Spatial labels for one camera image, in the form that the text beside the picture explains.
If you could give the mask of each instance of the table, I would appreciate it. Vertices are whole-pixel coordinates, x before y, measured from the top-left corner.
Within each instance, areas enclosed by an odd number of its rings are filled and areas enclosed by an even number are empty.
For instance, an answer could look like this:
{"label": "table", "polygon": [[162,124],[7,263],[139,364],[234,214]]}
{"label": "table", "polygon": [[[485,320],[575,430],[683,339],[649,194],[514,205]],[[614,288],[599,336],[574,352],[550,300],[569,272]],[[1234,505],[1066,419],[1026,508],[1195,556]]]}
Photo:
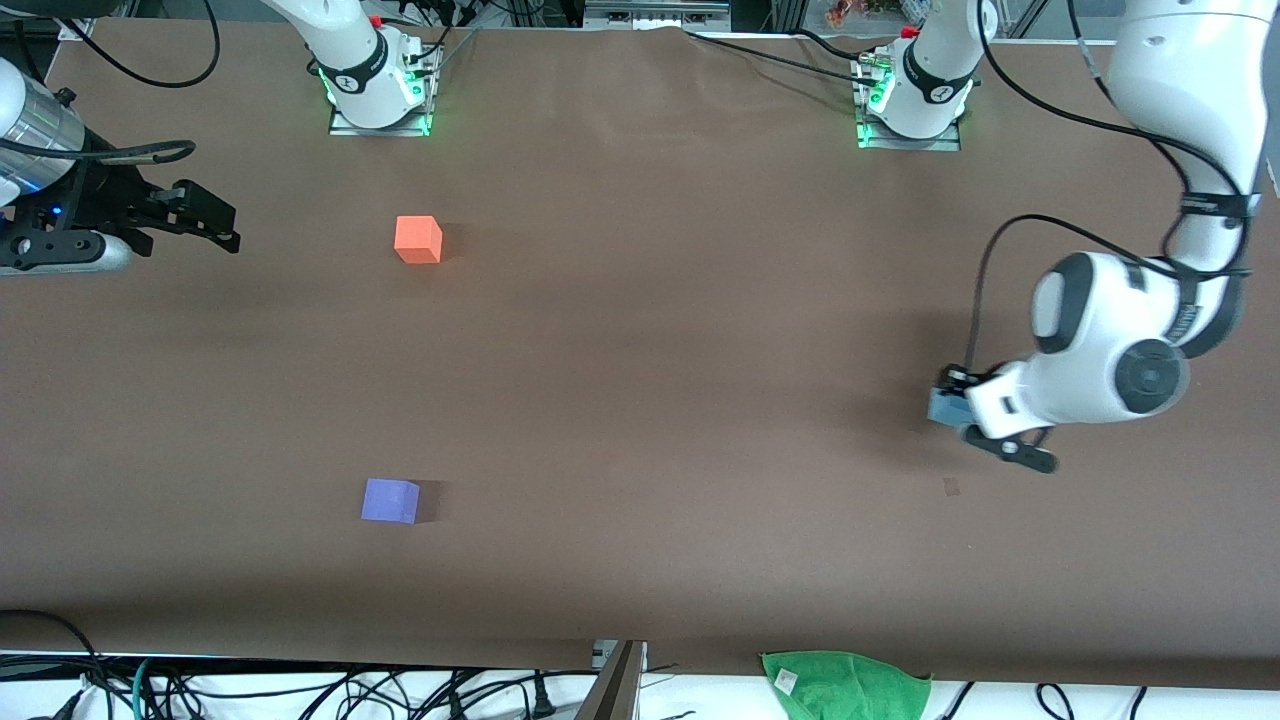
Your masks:
{"label": "table", "polygon": [[[96,32],[165,77],[206,33]],[[1073,47],[997,51],[1114,117]],[[1176,184],[1147,145],[989,79],[961,152],[859,150],[846,85],[676,31],[481,32],[430,138],[332,138],[306,59],[287,26],[225,23],[218,72],[165,91],[63,47],[51,83],[90,127],[193,138],[147,177],[221,195],[244,240],[0,284],[0,603],[114,651],[549,667],[640,637],[691,671],[838,647],[1280,687],[1274,202],[1244,324],[1188,396],[1062,428],[1046,478],[925,421],[927,389],[1001,220],[1155,252]],[[397,259],[401,214],[439,218],[443,264]],[[1080,247],[1010,233],[982,363],[1030,348],[1030,288]],[[370,477],[429,483],[434,521],[362,523]]]}

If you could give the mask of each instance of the metal bracket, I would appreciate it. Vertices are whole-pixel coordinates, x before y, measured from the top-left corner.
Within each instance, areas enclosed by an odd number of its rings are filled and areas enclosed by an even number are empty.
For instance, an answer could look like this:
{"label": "metal bracket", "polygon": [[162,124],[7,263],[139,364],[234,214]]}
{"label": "metal bracket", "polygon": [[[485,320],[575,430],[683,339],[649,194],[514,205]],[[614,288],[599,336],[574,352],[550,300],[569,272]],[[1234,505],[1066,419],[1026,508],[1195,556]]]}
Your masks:
{"label": "metal bracket", "polygon": [[884,50],[877,47],[874,53],[863,53],[856,60],[850,60],[849,69],[855,78],[872,78],[876,86],[852,83],[854,86],[854,120],[858,123],[858,146],[879,147],[882,150],[937,150],[955,152],[960,150],[960,126],[957,120],[951,120],[942,135],[928,140],[915,140],[902,137],[891,131],[884,120],[879,119],[870,108],[876,104],[886,102],[888,94],[893,90],[897,79],[893,77],[892,61]]}
{"label": "metal bracket", "polygon": [[[93,26],[97,24],[97,18],[88,19],[74,19],[73,22],[84,31],[84,35],[93,35]],[[58,23],[58,42],[82,42],[78,35],[67,29],[67,26]]]}
{"label": "metal bracket", "polygon": [[586,693],[575,720],[634,720],[640,694],[640,675],[649,655],[643,641],[613,642],[604,669]]}

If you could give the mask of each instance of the black cable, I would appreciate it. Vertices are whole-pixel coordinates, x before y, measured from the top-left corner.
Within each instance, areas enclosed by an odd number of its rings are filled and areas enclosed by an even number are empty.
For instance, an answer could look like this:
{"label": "black cable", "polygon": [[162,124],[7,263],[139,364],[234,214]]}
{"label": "black cable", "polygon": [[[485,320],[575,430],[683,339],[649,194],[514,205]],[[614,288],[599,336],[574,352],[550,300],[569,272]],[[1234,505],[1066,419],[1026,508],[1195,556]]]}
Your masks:
{"label": "black cable", "polygon": [[0,138],[0,149],[22,152],[33,158],[56,158],[60,160],[138,160],[138,165],[163,165],[177,163],[196,151],[196,143],[189,140],[165,140],[147,145],[134,145],[132,147],[116,147],[115,150],[97,150],[84,152],[81,150],[52,150],[49,147],[36,147],[12,140]]}
{"label": "black cable", "polygon": [[97,55],[100,58],[102,58],[104,60],[106,60],[106,63],[109,65],[111,65],[113,68],[115,68],[115,69],[120,70],[122,73],[129,76],[131,78],[133,78],[133,79],[136,79],[136,81],[138,81],[138,82],[141,82],[143,85],[150,85],[151,87],[166,87],[166,88],[174,88],[174,90],[177,90],[177,88],[182,88],[182,87],[191,87],[193,85],[198,85],[198,83],[204,82],[205,78],[207,78],[209,76],[214,74],[214,68],[218,67],[218,60],[223,55],[223,37],[221,37],[221,33],[219,33],[219,31],[218,31],[218,18],[214,17],[214,6],[209,4],[209,0],[202,0],[202,1],[205,4],[205,12],[209,13],[209,28],[214,33],[214,56],[209,59],[209,67],[205,68],[205,70],[202,73],[200,73],[198,76],[196,76],[196,77],[193,77],[191,79],[184,79],[184,81],[178,81],[178,82],[169,82],[169,81],[161,81],[161,79],[151,79],[148,77],[141,76],[141,74],[131,70],[129,68],[124,67],[119,60],[116,60],[115,58],[113,58],[110,55],[110,53],[108,53],[106,50],[102,50],[102,47],[100,47],[97,42],[93,42],[93,38],[91,38],[88,36],[88,33],[84,32],[79,27],[79,24],[76,23],[76,20],[72,20],[72,19],[60,19],[58,22],[63,23],[64,26],[67,26],[68,29],[70,29],[72,32],[74,32],[81,40],[84,41],[84,45],[87,45],[90,50],[92,50],[93,53],[97,53]]}
{"label": "black cable", "polygon": [[978,683],[974,683],[973,680],[965,683],[964,687],[960,688],[960,692],[956,693],[956,698],[951,701],[951,707],[948,707],[942,717],[938,717],[938,720],[955,720],[956,712],[960,712],[960,705],[964,702],[964,698],[977,684]]}
{"label": "black cable", "polygon": [[1143,698],[1147,697],[1147,685],[1138,688],[1138,694],[1133,696],[1133,703],[1129,705],[1129,720],[1138,720],[1138,707],[1142,705]]}
{"label": "black cable", "polygon": [[982,10],[983,10],[983,5],[979,3],[978,4],[978,40],[982,41],[982,53],[987,58],[987,63],[991,64],[991,69],[996,72],[996,74],[1000,77],[1000,79],[1005,85],[1007,85],[1010,87],[1010,90],[1012,90],[1019,96],[1021,96],[1023,100],[1027,100],[1028,102],[1030,102],[1032,105],[1036,105],[1041,110],[1044,110],[1047,113],[1052,113],[1052,114],[1055,114],[1055,115],[1057,115],[1060,118],[1068,119],[1068,120],[1082,123],[1082,124],[1085,124],[1085,126],[1089,126],[1089,127],[1093,127],[1093,128],[1098,128],[1098,129],[1106,129],[1106,131],[1111,131],[1111,132],[1117,132],[1120,135],[1128,135],[1128,136],[1132,136],[1132,137],[1140,137],[1143,140],[1151,140],[1153,142],[1160,142],[1160,143],[1166,145],[1169,147],[1174,147],[1176,150],[1181,150],[1183,152],[1187,152],[1188,155],[1190,155],[1190,156],[1193,156],[1193,158],[1203,161],[1206,165],[1208,165],[1210,168],[1212,168],[1213,172],[1216,172],[1219,176],[1221,176],[1222,179],[1228,183],[1228,186],[1231,187],[1231,192],[1234,192],[1235,195],[1240,195],[1242,193],[1240,192],[1240,184],[1238,182],[1235,182],[1235,178],[1233,178],[1231,174],[1228,173],[1225,168],[1222,168],[1222,164],[1219,163],[1217,160],[1215,160],[1212,156],[1210,156],[1207,152],[1204,152],[1199,147],[1196,147],[1194,145],[1190,145],[1188,142],[1183,142],[1180,140],[1175,140],[1172,137],[1165,137],[1165,136],[1158,135],[1158,133],[1147,132],[1147,131],[1143,131],[1143,129],[1130,128],[1130,127],[1125,127],[1125,126],[1117,126],[1117,124],[1114,124],[1114,123],[1106,123],[1106,122],[1102,122],[1102,120],[1097,120],[1094,118],[1087,118],[1084,115],[1078,115],[1078,114],[1071,113],[1069,110],[1062,110],[1061,108],[1057,108],[1055,105],[1050,105],[1048,102],[1046,102],[1046,101],[1041,100],[1039,97],[1036,97],[1034,95],[1032,95],[1030,92],[1028,92],[1025,88],[1023,88],[1023,86],[1018,85],[1018,82],[1014,81],[1014,78],[1009,77],[1009,73],[1005,72],[1005,68],[1002,68],[1000,65],[1000,63],[996,60],[996,56],[992,54],[992,51],[991,51],[991,44],[987,41],[986,29],[983,28],[983,12]]}
{"label": "black cable", "polygon": [[[1066,15],[1071,20],[1071,32],[1075,35],[1075,44],[1080,47],[1080,55],[1084,58],[1084,64],[1089,68],[1089,74],[1093,76],[1093,85],[1098,86],[1098,91],[1102,92],[1102,96],[1107,99],[1107,102],[1110,102],[1112,108],[1115,108],[1116,102],[1111,99],[1111,88],[1108,88],[1107,83],[1102,79],[1097,65],[1093,64],[1093,55],[1089,53],[1089,47],[1084,44],[1084,33],[1080,31],[1080,19],[1075,14],[1075,0],[1066,0]],[[1171,168],[1174,168],[1174,172],[1178,173],[1178,182],[1181,183],[1183,192],[1185,193],[1189,191],[1190,181],[1187,178],[1187,170],[1178,164],[1178,160],[1169,154],[1169,150],[1165,150],[1164,145],[1156,142],[1155,140],[1148,140],[1148,142],[1151,142],[1151,146],[1156,149],[1156,152],[1160,152],[1160,156],[1164,158]]]}
{"label": "black cable", "polygon": [[509,13],[511,17],[513,18],[536,18],[543,14],[543,8],[547,6],[547,3],[543,3],[541,5],[534,8],[532,10],[525,12],[525,10],[516,10],[515,8],[504,8],[500,3],[498,3],[498,0],[489,0],[489,4],[504,13]]}
{"label": "black cable", "polygon": [[511,688],[520,688],[520,692],[522,692],[525,694],[525,714],[527,716],[529,715],[529,691],[525,688],[525,682],[527,682],[530,679],[532,679],[532,678],[530,676],[530,678],[521,678],[518,680],[499,680],[499,682],[495,682],[495,683],[489,683],[488,685],[480,685],[479,688],[468,692],[465,697],[471,697],[472,694],[476,694],[476,693],[479,693],[480,691],[483,691],[485,688],[490,688],[492,687],[493,689],[490,689],[489,692],[486,692],[486,693],[476,697],[471,702],[468,702],[468,703],[463,705],[462,707],[460,707],[456,712],[453,712],[452,715],[449,715],[448,720],[462,720],[466,716],[467,710],[470,710],[471,707],[474,707],[480,701],[485,700],[486,697],[490,697],[490,696],[498,694],[500,692],[508,691]]}
{"label": "black cable", "polygon": [[[1066,717],[1062,717],[1050,708],[1048,702],[1044,700],[1044,688],[1053,688],[1057,697],[1062,698],[1062,707],[1066,708]],[[1062,688],[1057,687],[1055,683],[1041,683],[1036,685],[1036,702],[1041,703],[1041,710],[1047,712],[1053,720],[1075,720],[1075,711],[1071,710],[1071,701],[1066,700],[1066,693],[1062,692]]]}
{"label": "black cable", "polygon": [[[1097,245],[1101,245],[1102,247],[1106,247],[1111,252],[1115,252],[1116,255],[1120,255],[1121,258],[1129,260],[1130,263],[1140,265],[1142,268],[1144,268],[1147,270],[1151,270],[1151,272],[1153,272],[1156,274],[1160,274],[1160,275],[1164,275],[1166,278],[1172,278],[1175,281],[1180,279],[1176,270],[1171,270],[1169,268],[1157,265],[1157,264],[1152,263],[1151,260],[1147,260],[1146,258],[1139,258],[1138,255],[1133,254],[1132,251],[1125,250],[1124,247],[1120,247],[1119,245],[1116,245],[1116,243],[1114,243],[1114,242],[1111,242],[1111,241],[1108,241],[1108,240],[1106,240],[1106,238],[1103,238],[1103,237],[1101,237],[1101,236],[1098,236],[1098,234],[1096,234],[1093,232],[1089,232],[1089,231],[1082,228],[1080,225],[1076,225],[1075,223],[1069,223],[1069,222],[1066,222],[1066,220],[1064,220],[1061,218],[1055,218],[1052,215],[1042,215],[1039,213],[1028,213],[1028,214],[1024,214],[1024,215],[1018,215],[1015,218],[1010,218],[1010,219],[1005,220],[1005,223],[1002,225],[1000,225],[998,228],[996,228],[996,232],[992,233],[991,240],[987,241],[987,246],[982,251],[982,259],[978,260],[978,277],[974,281],[974,288],[973,288],[973,311],[972,311],[972,314],[969,316],[969,342],[965,345],[965,351],[964,351],[964,366],[965,368],[970,368],[972,369],[974,366],[973,365],[974,356],[977,355],[977,351],[978,351],[978,331],[979,331],[980,324],[982,324],[982,292],[983,292],[983,288],[987,284],[987,268],[991,264],[991,255],[992,255],[992,252],[996,249],[996,243],[998,243],[1000,238],[1005,234],[1005,231],[1007,231],[1009,228],[1016,225],[1018,223],[1027,222],[1027,220],[1036,220],[1036,222],[1041,222],[1041,223],[1048,223],[1051,225],[1057,225],[1060,228],[1069,229],[1069,231],[1079,234],[1080,237],[1084,237],[1085,240],[1089,240],[1091,242],[1094,242]],[[1217,272],[1213,272],[1213,273],[1201,273],[1201,278],[1206,279],[1206,278],[1215,278],[1215,277],[1224,277],[1224,275],[1247,275],[1247,274],[1248,274],[1248,270],[1225,269],[1225,270],[1217,270]]]}
{"label": "black cable", "polygon": [[856,85],[865,85],[868,87],[874,86],[876,81],[872,78],[860,78],[845,73],[837,73],[835,70],[828,70],[826,68],[818,68],[814,65],[806,65],[804,63],[797,63],[795,60],[788,60],[787,58],[780,58],[777,55],[769,55],[768,53],[760,53],[759,50],[753,50],[750,47],[742,47],[741,45],[733,45],[732,42],[724,42],[723,40],[717,40],[714,37],[707,37],[698,35],[695,32],[685,31],[685,35],[695,40],[701,40],[703,42],[709,42],[712,45],[718,45],[721,47],[727,47],[730,50],[737,50],[739,53],[746,53],[748,55],[755,55],[756,58],[764,58],[765,60],[773,60],[774,63],[782,63],[783,65],[791,65],[792,68],[800,68],[801,70],[809,70],[812,73],[818,73],[820,76],[833,77],[846,82],[852,82]]}
{"label": "black cable", "polygon": [[207,697],[211,700],[246,700],[255,697],[280,697],[287,694],[310,693],[315,691],[323,691],[325,688],[333,687],[333,683],[325,683],[323,685],[311,685],[306,688],[292,688],[288,691],[265,691],[257,693],[206,693],[205,691],[191,691],[196,697]]}
{"label": "black cable", "polygon": [[[365,687],[360,680],[355,680],[355,679],[352,679],[351,682],[346,683],[344,688],[346,688],[346,692],[347,692],[347,700],[344,700],[343,703],[344,705],[349,703],[349,705],[347,705],[347,711],[346,712],[340,712],[340,714],[337,715],[337,720],[349,720],[351,719],[351,714],[356,710],[356,706],[358,706],[361,702],[365,702],[366,700],[371,701],[371,702],[381,703],[383,707],[387,707],[388,710],[390,710],[390,705],[388,705],[385,701],[383,701],[380,698],[376,698],[374,696],[378,694],[378,688],[385,685],[387,683],[390,683],[394,676],[396,676],[396,671],[390,671],[390,673],[387,674],[385,678],[383,678],[381,680],[379,680],[379,682],[376,682],[376,683],[374,683],[372,685],[369,685],[369,687]],[[364,691],[364,693],[361,693],[358,697],[353,697],[351,694],[351,684],[352,683],[355,683],[356,687],[358,687],[358,688],[361,688]],[[394,717],[394,716],[396,716],[396,711],[392,710],[392,717]]]}
{"label": "black cable", "polygon": [[439,40],[435,41],[435,45],[428,47],[426,50],[422,50],[417,55],[410,55],[408,61],[410,63],[416,63],[416,61],[419,61],[419,60],[429,56],[431,53],[435,53],[436,50],[439,50],[440,46],[444,45],[444,38],[449,36],[449,31],[451,29],[453,29],[453,26],[444,26],[444,32],[440,33],[440,37],[439,37]]}
{"label": "black cable", "polygon": [[22,53],[22,61],[27,64],[27,74],[40,85],[45,85],[45,76],[36,64],[36,56],[31,54],[31,46],[27,45],[27,28],[22,20],[13,22],[13,36],[18,42],[18,51]]}
{"label": "black cable", "polygon": [[436,688],[434,693],[428,696],[428,698],[422,701],[422,703],[417,707],[417,710],[415,710],[408,715],[407,720],[422,720],[430,711],[442,706],[442,703],[447,701],[448,694],[451,692],[457,691],[463,684],[477,678],[480,673],[481,673],[480,670],[454,670],[453,674],[449,676],[449,682],[444,683],[443,685]]}
{"label": "black cable", "polygon": [[326,685],[324,692],[312,698],[311,703],[302,710],[302,714],[298,715],[298,720],[311,720],[311,717],[315,716],[316,711],[320,710],[320,706],[324,705],[324,701],[329,700],[329,696],[338,692],[338,688],[344,687],[347,682],[355,678],[357,674],[358,673],[347,673],[346,675],[343,675],[342,679]]}
{"label": "black cable", "polygon": [[835,45],[827,42],[827,38],[824,38],[823,36],[818,35],[817,32],[813,32],[812,29],[805,29],[803,27],[797,27],[797,28],[792,29],[791,32],[788,32],[787,35],[799,35],[799,36],[808,37],[809,40],[817,42],[818,47],[822,47],[823,50],[826,50],[827,53],[831,53],[832,55],[835,55],[837,58],[844,58],[846,60],[856,60],[858,55],[859,55],[859,53],[845,53],[840,47],[836,47]]}
{"label": "black cable", "polygon": [[76,635],[76,641],[79,642],[81,647],[84,648],[84,653],[88,655],[90,662],[92,664],[92,669],[95,673],[93,679],[96,682],[101,682],[102,687],[106,688],[108,692],[106,717],[108,720],[113,720],[115,717],[115,702],[111,701],[110,680],[106,674],[106,669],[102,666],[102,660],[97,655],[97,651],[93,650],[93,644],[88,642],[88,637],[84,635],[84,633],[82,633],[79,628],[77,628],[74,624],[72,624],[70,620],[63,618],[61,615],[45,612],[44,610],[28,610],[26,607],[0,610],[0,618],[31,618],[36,620],[46,620],[49,623],[56,623],[58,625],[61,625],[67,632]]}

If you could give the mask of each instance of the green towel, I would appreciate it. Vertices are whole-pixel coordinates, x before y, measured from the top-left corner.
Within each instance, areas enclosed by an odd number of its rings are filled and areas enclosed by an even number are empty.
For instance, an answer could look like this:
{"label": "green towel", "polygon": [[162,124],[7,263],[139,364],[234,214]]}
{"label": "green towel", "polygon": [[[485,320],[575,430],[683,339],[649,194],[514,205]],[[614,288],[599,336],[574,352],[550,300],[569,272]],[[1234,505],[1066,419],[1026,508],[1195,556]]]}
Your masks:
{"label": "green towel", "polygon": [[920,720],[932,680],[851,652],[760,656],[791,720]]}

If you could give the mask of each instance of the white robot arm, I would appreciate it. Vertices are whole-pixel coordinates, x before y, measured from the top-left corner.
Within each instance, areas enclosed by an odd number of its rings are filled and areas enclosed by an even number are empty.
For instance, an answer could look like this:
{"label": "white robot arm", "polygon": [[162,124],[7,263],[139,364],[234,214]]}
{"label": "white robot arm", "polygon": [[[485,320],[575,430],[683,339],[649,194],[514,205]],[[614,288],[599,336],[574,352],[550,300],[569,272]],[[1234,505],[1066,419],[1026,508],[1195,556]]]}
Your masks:
{"label": "white robot arm", "polygon": [[360,0],[262,0],[302,35],[339,113],[353,126],[383,128],[421,105],[422,41],[389,24],[374,27]]}
{"label": "white robot arm", "polygon": [[937,137],[964,113],[982,60],[979,5],[983,32],[991,40],[997,24],[991,0],[951,0],[936,5],[919,36],[877,50],[891,58],[893,81],[868,110],[891,131],[915,140]]}
{"label": "white robot arm", "polygon": [[934,419],[965,425],[968,413],[968,442],[1052,471],[1052,456],[1021,433],[1147,418],[1181,397],[1187,360],[1221,343],[1243,310],[1239,265],[1267,117],[1261,60],[1275,10],[1276,0],[1129,1],[1108,72],[1116,108],[1222,172],[1171,150],[1188,192],[1169,256],[1065,258],[1036,287],[1037,352],[987,374],[948,368]]}

